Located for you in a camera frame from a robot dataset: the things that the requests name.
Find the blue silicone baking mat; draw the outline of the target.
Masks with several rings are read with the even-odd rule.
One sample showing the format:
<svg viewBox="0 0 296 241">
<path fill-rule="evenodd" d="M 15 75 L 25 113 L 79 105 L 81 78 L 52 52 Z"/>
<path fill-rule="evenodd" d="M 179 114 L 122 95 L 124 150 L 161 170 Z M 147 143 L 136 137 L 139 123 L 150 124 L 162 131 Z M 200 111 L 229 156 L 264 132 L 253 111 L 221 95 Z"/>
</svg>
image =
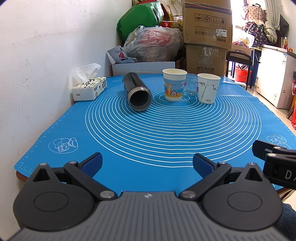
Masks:
<svg viewBox="0 0 296 241">
<path fill-rule="evenodd" d="M 15 170 L 30 176 L 36 166 L 62 167 L 99 152 L 95 180 L 111 190 L 181 192 L 200 180 L 194 154 L 244 167 L 263 161 L 252 154 L 255 140 L 295 148 L 295 135 L 258 98 L 223 78 L 213 104 L 184 96 L 170 102 L 161 75 L 142 75 L 152 93 L 145 111 L 126 101 L 122 78 L 109 77 L 94 101 L 76 102 L 45 130 Z"/>
</svg>

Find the cardboard box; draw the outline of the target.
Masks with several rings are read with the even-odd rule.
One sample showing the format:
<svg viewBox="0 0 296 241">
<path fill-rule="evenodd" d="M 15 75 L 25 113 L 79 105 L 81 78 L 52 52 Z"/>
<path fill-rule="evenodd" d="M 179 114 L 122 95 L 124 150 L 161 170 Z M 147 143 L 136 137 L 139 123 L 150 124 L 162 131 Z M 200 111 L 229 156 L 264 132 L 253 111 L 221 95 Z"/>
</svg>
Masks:
<svg viewBox="0 0 296 241">
<path fill-rule="evenodd" d="M 226 49 L 186 45 L 186 71 L 192 74 L 209 73 L 225 75 Z"/>
<path fill-rule="evenodd" d="M 229 0 L 183 1 L 183 39 L 186 44 L 232 48 Z"/>
</svg>

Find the white open carton box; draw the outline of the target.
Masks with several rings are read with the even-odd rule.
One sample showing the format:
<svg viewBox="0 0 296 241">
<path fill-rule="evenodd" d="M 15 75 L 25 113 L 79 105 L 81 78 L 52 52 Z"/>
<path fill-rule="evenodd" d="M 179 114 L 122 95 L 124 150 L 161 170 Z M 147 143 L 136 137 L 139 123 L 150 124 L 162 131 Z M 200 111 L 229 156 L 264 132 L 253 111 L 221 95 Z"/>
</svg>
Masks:
<svg viewBox="0 0 296 241">
<path fill-rule="evenodd" d="M 175 68 L 175 62 L 136 62 L 116 46 L 107 51 L 111 62 L 113 76 L 126 75 L 130 72 L 137 74 L 162 74 L 164 69 Z"/>
</svg>

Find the white printed paper cup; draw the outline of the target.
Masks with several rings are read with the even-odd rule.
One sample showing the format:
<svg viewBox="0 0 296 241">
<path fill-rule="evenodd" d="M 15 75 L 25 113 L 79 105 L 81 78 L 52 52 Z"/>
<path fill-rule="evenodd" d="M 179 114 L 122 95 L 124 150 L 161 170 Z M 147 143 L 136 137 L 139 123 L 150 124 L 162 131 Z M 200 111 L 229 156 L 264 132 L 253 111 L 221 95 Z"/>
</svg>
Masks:
<svg viewBox="0 0 296 241">
<path fill-rule="evenodd" d="M 221 77 L 208 73 L 199 73 L 197 77 L 199 102 L 204 104 L 213 104 Z"/>
</svg>

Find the blue illustrated paper cup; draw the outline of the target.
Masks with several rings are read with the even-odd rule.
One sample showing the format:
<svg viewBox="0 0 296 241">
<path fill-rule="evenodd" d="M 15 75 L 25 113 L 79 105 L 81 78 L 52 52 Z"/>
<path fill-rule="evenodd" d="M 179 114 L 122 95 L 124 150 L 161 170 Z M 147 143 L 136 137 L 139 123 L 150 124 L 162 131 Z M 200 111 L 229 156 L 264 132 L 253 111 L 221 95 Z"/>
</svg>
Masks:
<svg viewBox="0 0 296 241">
<path fill-rule="evenodd" d="M 168 101 L 180 101 L 183 96 L 187 72 L 182 69 L 164 69 L 165 99 Z"/>
</svg>

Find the black chair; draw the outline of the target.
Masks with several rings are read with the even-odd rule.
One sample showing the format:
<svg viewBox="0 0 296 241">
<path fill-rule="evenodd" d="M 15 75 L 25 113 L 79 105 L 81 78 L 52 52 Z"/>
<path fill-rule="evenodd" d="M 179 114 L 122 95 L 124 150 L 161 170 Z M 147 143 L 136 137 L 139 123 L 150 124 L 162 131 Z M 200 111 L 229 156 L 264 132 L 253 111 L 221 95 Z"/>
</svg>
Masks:
<svg viewBox="0 0 296 241">
<path fill-rule="evenodd" d="M 239 63 L 246 65 L 248 68 L 247 72 L 247 80 L 246 80 L 246 87 L 245 90 L 248 88 L 248 82 L 249 82 L 249 77 L 250 77 L 250 67 L 253 65 L 253 61 L 251 57 L 247 54 L 241 53 L 241 52 L 236 52 L 236 51 L 229 51 L 226 55 L 226 77 L 228 76 L 228 71 L 229 71 L 229 62 L 233 63 Z"/>
</svg>

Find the clear bag with red contents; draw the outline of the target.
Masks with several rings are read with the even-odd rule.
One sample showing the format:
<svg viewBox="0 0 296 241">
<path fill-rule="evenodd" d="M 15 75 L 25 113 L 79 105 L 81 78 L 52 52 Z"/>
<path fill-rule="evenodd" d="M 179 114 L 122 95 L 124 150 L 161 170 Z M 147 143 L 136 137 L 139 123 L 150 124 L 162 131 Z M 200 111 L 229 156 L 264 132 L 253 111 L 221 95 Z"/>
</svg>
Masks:
<svg viewBox="0 0 296 241">
<path fill-rule="evenodd" d="M 182 33 L 174 28 L 138 26 L 125 41 L 123 50 L 138 62 L 173 61 L 183 47 Z"/>
</svg>

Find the upper cardboard box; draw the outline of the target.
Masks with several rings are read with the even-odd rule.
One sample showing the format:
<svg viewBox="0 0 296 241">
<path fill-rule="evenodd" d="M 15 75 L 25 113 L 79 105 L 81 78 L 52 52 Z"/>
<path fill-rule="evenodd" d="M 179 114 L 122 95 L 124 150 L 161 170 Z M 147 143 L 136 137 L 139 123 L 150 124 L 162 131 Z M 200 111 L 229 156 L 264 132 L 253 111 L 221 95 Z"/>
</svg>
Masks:
<svg viewBox="0 0 296 241">
<path fill-rule="evenodd" d="M 186 44 L 232 48 L 229 0 L 183 1 L 183 39 Z"/>
</svg>

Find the black thermos flask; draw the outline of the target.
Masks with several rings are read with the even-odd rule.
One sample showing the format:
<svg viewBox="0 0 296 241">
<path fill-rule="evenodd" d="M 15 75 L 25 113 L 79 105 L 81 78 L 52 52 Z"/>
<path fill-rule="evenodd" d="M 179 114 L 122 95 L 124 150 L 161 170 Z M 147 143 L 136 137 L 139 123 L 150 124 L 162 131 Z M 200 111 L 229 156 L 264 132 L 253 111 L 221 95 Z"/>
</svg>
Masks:
<svg viewBox="0 0 296 241">
<path fill-rule="evenodd" d="M 135 111 L 145 111 L 152 102 L 151 91 L 146 87 L 137 73 L 127 73 L 122 83 L 128 105 Z"/>
</svg>

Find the red shopping bag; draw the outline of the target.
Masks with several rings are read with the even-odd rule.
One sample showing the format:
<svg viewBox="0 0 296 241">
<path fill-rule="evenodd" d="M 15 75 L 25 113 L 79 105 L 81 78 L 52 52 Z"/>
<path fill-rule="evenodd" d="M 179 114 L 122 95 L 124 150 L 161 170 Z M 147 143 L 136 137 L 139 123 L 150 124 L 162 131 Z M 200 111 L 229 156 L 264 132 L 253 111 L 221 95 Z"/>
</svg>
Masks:
<svg viewBox="0 0 296 241">
<path fill-rule="evenodd" d="M 293 94 L 293 114 L 292 114 L 292 121 L 291 124 L 293 128 L 296 130 L 296 79 L 294 78 L 293 83 L 292 83 L 292 94 Z"/>
</svg>

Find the clear glass cup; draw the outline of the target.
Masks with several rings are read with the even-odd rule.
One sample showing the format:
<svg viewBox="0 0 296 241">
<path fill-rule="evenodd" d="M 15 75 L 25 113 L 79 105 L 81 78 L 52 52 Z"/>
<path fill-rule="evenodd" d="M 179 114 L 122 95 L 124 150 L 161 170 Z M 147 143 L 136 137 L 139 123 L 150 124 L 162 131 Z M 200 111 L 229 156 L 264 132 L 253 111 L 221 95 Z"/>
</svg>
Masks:
<svg viewBox="0 0 296 241">
<path fill-rule="evenodd" d="M 197 95 L 198 94 L 198 78 L 197 76 L 187 76 L 184 84 L 185 95 Z"/>
</svg>

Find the red bucket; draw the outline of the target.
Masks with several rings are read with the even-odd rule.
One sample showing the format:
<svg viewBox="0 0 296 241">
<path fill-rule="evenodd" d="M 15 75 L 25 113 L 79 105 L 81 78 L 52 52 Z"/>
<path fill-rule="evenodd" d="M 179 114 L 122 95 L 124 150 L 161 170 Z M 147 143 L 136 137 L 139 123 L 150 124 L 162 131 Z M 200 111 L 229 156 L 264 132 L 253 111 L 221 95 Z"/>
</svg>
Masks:
<svg viewBox="0 0 296 241">
<path fill-rule="evenodd" d="M 252 71 L 248 69 L 240 69 L 238 66 L 235 68 L 234 79 L 236 82 L 246 83 L 252 75 Z"/>
</svg>

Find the lower cardboard box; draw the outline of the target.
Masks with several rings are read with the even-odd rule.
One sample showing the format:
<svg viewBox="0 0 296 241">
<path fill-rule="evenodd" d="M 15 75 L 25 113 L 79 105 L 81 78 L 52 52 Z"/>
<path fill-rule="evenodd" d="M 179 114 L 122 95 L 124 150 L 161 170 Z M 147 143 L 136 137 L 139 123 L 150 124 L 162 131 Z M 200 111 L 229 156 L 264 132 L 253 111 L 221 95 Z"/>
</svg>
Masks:
<svg viewBox="0 0 296 241">
<path fill-rule="evenodd" d="M 209 73 L 225 75 L 226 49 L 186 45 L 186 71 L 192 74 Z"/>
</svg>

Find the white tissue pack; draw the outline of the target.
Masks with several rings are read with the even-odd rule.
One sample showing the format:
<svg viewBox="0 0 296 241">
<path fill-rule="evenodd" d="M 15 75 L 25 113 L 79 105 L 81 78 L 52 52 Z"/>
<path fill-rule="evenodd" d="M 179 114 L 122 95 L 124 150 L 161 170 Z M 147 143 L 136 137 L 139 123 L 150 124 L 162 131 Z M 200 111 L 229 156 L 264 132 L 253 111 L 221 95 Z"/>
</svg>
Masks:
<svg viewBox="0 0 296 241">
<path fill-rule="evenodd" d="M 72 87 L 74 101 L 95 100 L 107 88 L 106 77 L 96 76 L 100 69 L 101 65 L 97 63 L 76 68 L 82 82 Z"/>
</svg>

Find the white chest freezer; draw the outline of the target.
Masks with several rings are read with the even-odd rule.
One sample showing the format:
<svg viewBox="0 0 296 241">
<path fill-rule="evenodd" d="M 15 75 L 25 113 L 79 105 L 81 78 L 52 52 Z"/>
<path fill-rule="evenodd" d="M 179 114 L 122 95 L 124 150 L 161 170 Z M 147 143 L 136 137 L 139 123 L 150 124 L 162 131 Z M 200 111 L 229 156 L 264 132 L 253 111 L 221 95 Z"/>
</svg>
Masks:
<svg viewBox="0 0 296 241">
<path fill-rule="evenodd" d="M 256 91 L 279 109 L 290 109 L 295 53 L 263 45 L 258 66 Z"/>
</svg>

